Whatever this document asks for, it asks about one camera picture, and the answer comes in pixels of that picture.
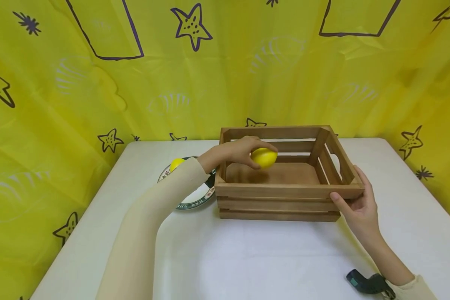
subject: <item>black device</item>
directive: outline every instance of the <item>black device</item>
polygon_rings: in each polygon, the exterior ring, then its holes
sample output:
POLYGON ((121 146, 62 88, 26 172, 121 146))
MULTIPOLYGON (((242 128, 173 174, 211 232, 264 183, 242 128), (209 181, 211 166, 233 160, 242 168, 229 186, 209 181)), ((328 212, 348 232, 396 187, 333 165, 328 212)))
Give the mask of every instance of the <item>black device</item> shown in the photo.
POLYGON ((346 279, 360 293, 370 295, 383 293, 392 300, 396 298, 395 292, 380 274, 374 274, 367 279, 357 269, 353 269, 347 274, 346 279))

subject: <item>crate bottom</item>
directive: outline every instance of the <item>crate bottom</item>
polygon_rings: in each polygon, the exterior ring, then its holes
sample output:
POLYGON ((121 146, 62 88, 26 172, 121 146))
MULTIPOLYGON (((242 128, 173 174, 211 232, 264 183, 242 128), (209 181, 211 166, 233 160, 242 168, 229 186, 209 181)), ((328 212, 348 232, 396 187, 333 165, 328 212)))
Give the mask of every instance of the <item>crate bottom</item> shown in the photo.
POLYGON ((236 220, 270 220, 270 221, 305 221, 305 222, 336 222, 340 218, 339 212, 290 212, 290 211, 259 211, 232 210, 219 211, 221 219, 236 220))

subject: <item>hand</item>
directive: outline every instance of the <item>hand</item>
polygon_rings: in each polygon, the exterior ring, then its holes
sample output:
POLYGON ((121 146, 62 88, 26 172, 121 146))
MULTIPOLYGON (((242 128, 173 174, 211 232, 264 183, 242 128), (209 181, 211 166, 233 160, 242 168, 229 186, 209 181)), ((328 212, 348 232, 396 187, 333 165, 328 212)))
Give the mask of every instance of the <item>hand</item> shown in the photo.
POLYGON ((254 162, 250 153, 258 148, 267 148, 273 152, 278 152, 278 149, 272 146, 270 143, 263 142, 256 136, 244 136, 243 138, 222 144, 224 151, 227 153, 226 160, 248 165, 248 167, 259 170, 260 165, 254 162))
POLYGON ((256 136, 245 136, 233 142, 226 142, 215 146, 204 154, 200 155, 197 160, 203 167, 205 173, 210 173, 217 165, 224 161, 248 165, 253 169, 260 169, 260 165, 250 158, 250 153, 258 148, 267 148, 278 152, 278 149, 267 142, 261 141, 256 136))
POLYGON ((344 215, 348 227, 363 244, 367 240, 381 239, 382 234, 380 234, 378 226, 377 203, 373 195, 372 185, 359 167, 354 165, 354 168, 365 186, 363 195, 350 202, 346 202, 336 192, 331 193, 330 198, 344 215))

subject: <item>wooden crate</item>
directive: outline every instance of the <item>wooden crate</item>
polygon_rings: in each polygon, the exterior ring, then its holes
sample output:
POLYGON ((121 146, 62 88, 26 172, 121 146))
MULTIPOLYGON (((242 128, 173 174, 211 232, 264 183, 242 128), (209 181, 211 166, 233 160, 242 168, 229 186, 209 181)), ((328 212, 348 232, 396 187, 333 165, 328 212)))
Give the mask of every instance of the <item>wooden crate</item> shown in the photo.
POLYGON ((247 135, 284 141, 270 142, 279 156, 269 169, 252 170, 230 162, 217 168, 220 218, 335 222, 340 213, 330 193, 355 199, 364 191, 330 126, 226 127, 220 143, 247 135), (340 171, 330 154, 338 157, 340 171))

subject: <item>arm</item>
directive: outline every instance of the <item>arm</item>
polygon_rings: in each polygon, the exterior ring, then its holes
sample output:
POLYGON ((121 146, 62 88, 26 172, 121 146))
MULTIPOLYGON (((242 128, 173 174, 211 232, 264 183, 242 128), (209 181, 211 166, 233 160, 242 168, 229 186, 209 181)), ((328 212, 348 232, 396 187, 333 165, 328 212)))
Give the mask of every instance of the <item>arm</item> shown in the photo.
POLYGON ((260 147, 276 151, 254 137, 215 146, 197 159, 187 159, 140 196, 123 218, 96 300, 152 300, 155 240, 162 222, 223 161, 260 168, 250 159, 250 152, 260 147))
POLYGON ((382 276, 387 279, 398 300, 436 300, 423 278, 416 277, 383 239, 372 186, 363 171, 357 166, 355 169, 365 186, 363 196, 349 203, 335 192, 330 194, 330 198, 340 209, 351 231, 373 259, 382 276))

